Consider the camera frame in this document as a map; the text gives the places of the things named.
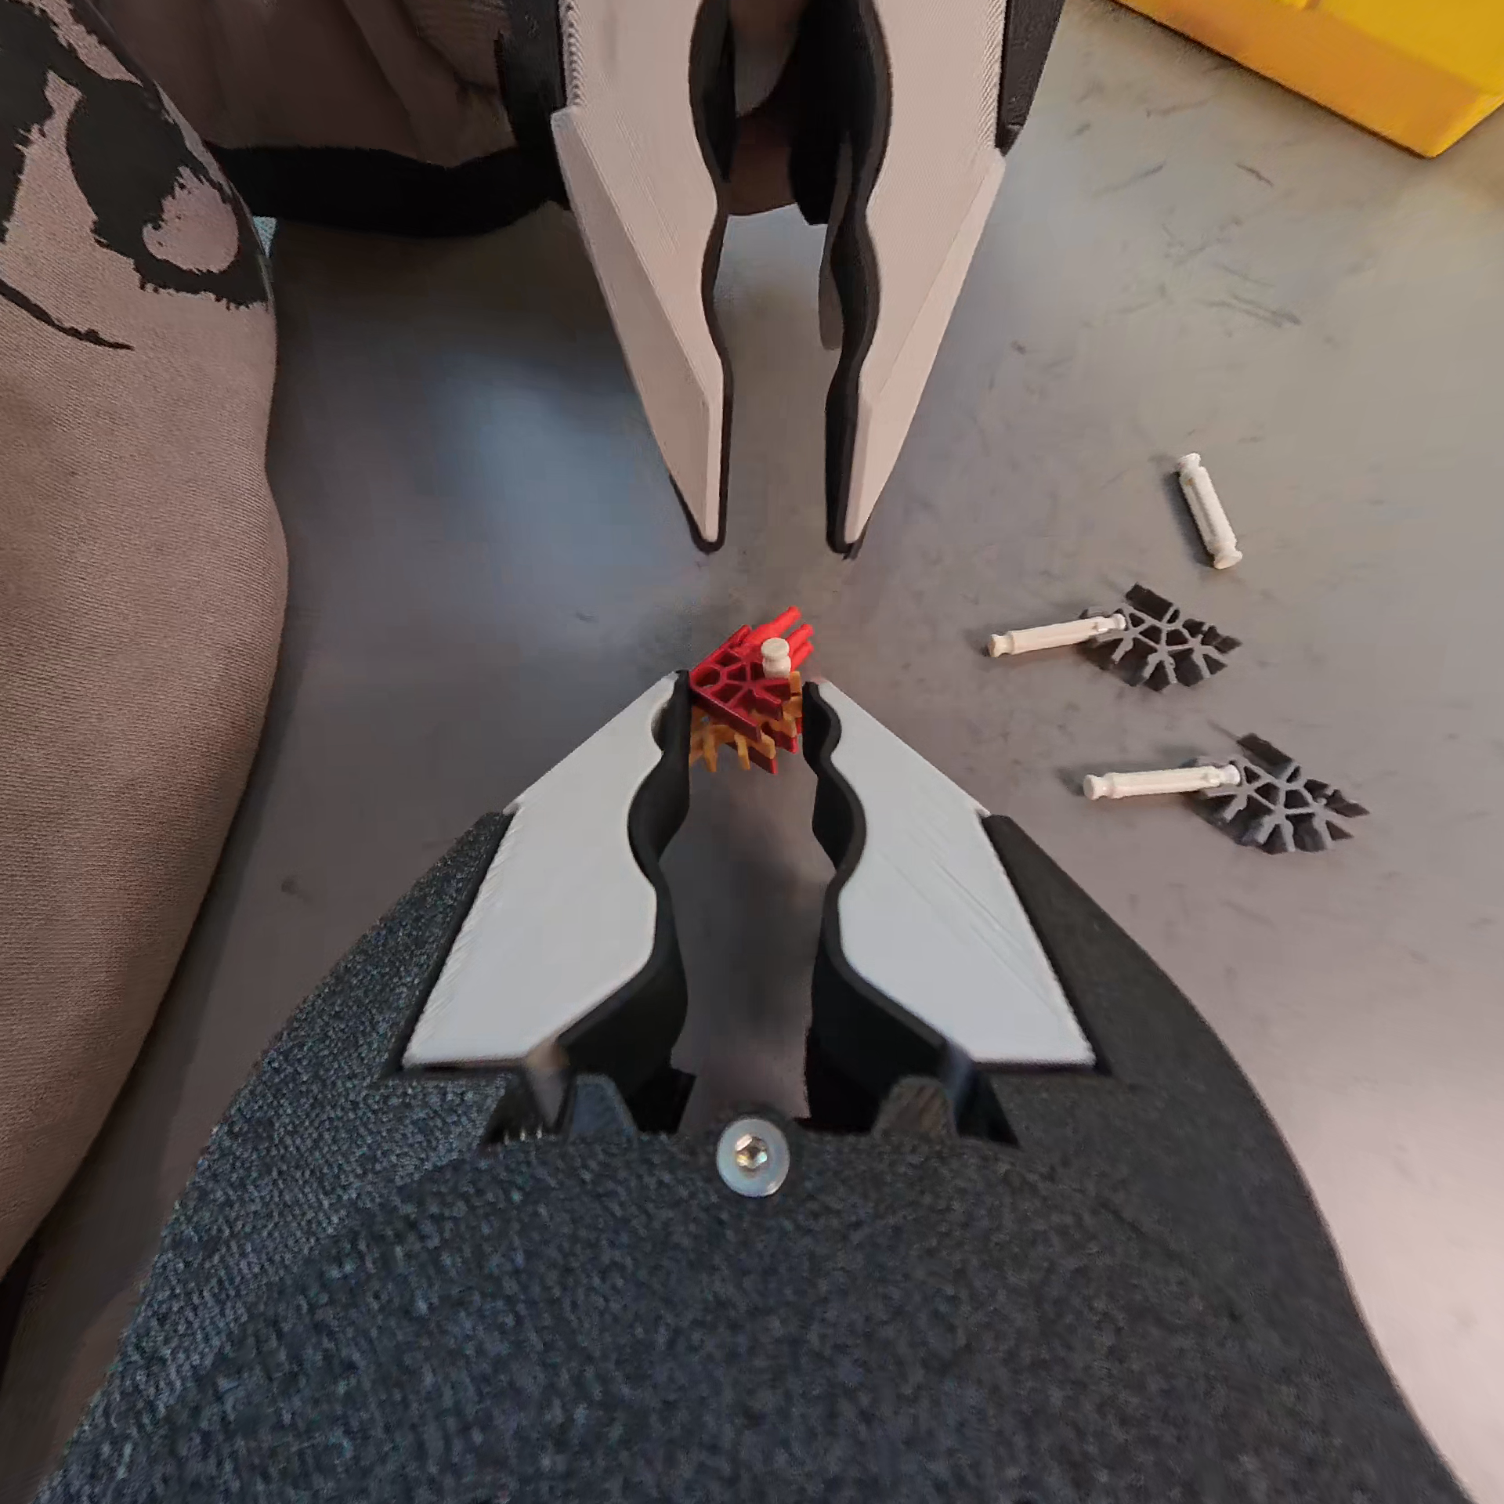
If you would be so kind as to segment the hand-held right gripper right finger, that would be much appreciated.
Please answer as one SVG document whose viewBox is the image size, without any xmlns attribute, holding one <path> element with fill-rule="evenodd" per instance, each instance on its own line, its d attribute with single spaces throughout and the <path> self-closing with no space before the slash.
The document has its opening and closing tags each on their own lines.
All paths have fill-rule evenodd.
<svg viewBox="0 0 1504 1504">
<path fill-rule="evenodd" d="M 813 1127 L 870 1133 L 906 1079 L 963 1134 L 1006 1134 L 995 1072 L 1092 1072 L 997 837 L 1001 821 L 831 681 L 802 694 L 820 902 L 804 1045 Z"/>
</svg>

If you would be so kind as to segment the person's left forearm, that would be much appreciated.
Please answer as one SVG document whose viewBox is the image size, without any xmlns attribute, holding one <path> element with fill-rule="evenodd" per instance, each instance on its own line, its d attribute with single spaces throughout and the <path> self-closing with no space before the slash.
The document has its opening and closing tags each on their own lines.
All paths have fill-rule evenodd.
<svg viewBox="0 0 1504 1504">
<path fill-rule="evenodd" d="M 102 1 L 217 146 L 354 146 L 453 166 L 514 144 L 500 1 Z"/>
</svg>

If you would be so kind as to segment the yellow plastic bin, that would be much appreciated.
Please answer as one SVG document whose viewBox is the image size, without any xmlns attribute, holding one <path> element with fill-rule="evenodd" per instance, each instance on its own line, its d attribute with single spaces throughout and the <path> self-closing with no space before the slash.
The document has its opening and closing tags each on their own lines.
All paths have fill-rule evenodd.
<svg viewBox="0 0 1504 1504">
<path fill-rule="evenodd" d="M 1500 108 L 1500 1 L 1128 6 L 1420 157 Z"/>
</svg>

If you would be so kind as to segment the yellow toy connector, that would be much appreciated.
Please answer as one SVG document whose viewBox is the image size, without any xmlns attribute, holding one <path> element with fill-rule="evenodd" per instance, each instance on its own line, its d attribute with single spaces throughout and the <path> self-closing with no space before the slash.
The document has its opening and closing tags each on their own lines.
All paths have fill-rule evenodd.
<svg viewBox="0 0 1504 1504">
<path fill-rule="evenodd" d="M 757 728 L 747 733 L 725 717 L 704 706 L 689 717 L 689 766 L 704 764 L 714 773 L 725 749 L 747 771 L 757 767 L 770 776 L 779 769 L 779 753 L 795 753 L 802 739 L 802 694 L 797 692 L 773 715 L 757 717 Z"/>
</svg>

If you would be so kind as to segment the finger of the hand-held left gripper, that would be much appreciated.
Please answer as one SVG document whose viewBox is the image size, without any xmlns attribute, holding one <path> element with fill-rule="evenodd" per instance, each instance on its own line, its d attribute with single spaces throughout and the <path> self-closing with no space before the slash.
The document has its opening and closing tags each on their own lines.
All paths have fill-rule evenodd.
<svg viewBox="0 0 1504 1504">
<path fill-rule="evenodd" d="M 734 135 L 729 5 L 566 1 L 551 133 L 695 542 L 723 544 L 732 382 L 713 295 Z"/>
<path fill-rule="evenodd" d="M 854 554 L 1001 189 L 1004 1 L 834 3 L 833 203 L 820 262 L 825 535 Z"/>
</svg>

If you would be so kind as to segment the person's beige sweater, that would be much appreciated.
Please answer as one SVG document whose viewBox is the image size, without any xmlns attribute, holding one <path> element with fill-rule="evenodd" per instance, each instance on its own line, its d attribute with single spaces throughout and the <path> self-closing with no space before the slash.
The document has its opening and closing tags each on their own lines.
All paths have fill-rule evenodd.
<svg viewBox="0 0 1504 1504">
<path fill-rule="evenodd" d="M 211 882 L 288 563 L 276 318 L 235 189 L 91 3 L 2 19 L 2 1269 Z"/>
</svg>

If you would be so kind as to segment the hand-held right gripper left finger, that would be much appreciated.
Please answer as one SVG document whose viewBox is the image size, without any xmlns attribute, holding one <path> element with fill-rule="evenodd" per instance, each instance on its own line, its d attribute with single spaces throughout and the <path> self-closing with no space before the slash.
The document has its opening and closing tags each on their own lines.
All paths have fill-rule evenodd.
<svg viewBox="0 0 1504 1504">
<path fill-rule="evenodd" d="M 525 787 L 403 1047 L 406 1070 L 516 1068 L 555 1124 L 584 1075 L 673 1133 L 693 1075 L 662 855 L 689 809 L 689 683 L 670 671 Z"/>
</svg>

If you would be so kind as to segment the grey toy connector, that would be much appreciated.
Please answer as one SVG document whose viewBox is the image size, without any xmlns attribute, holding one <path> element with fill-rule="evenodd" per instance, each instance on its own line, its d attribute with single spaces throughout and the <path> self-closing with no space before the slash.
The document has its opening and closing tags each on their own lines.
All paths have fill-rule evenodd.
<svg viewBox="0 0 1504 1504">
<path fill-rule="evenodd" d="M 1235 740 L 1239 782 L 1191 794 L 1207 821 L 1235 843 L 1271 855 L 1327 851 L 1350 839 L 1368 809 L 1336 783 L 1309 776 L 1300 758 L 1248 733 Z"/>
<path fill-rule="evenodd" d="M 1108 631 L 1078 649 L 1126 683 L 1164 690 L 1194 687 L 1228 665 L 1241 640 L 1228 631 L 1187 615 L 1167 595 L 1141 581 L 1124 590 L 1115 608 L 1124 621 L 1119 631 Z"/>
</svg>

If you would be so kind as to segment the red toy connector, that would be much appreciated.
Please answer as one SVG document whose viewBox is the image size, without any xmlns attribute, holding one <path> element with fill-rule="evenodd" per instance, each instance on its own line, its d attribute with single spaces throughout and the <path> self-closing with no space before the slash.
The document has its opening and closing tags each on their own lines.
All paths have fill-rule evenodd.
<svg viewBox="0 0 1504 1504">
<path fill-rule="evenodd" d="M 747 733 L 757 717 L 773 715 L 797 692 L 802 694 L 800 665 L 786 681 L 768 681 L 761 672 L 761 653 L 750 640 L 752 626 L 736 629 L 725 642 L 689 669 L 689 696 L 696 706 L 725 717 Z"/>
</svg>

